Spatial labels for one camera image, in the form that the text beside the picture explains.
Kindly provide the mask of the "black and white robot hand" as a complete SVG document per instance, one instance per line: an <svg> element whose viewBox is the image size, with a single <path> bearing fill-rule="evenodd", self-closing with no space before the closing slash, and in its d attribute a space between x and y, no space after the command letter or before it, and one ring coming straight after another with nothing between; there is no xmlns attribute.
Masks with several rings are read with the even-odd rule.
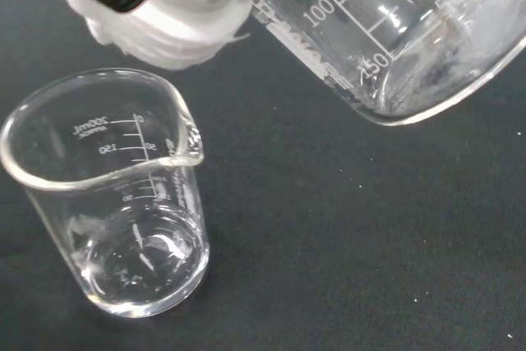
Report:
<svg viewBox="0 0 526 351"><path fill-rule="evenodd" d="M252 0L66 0L96 42L182 70L211 59L249 17Z"/></svg>

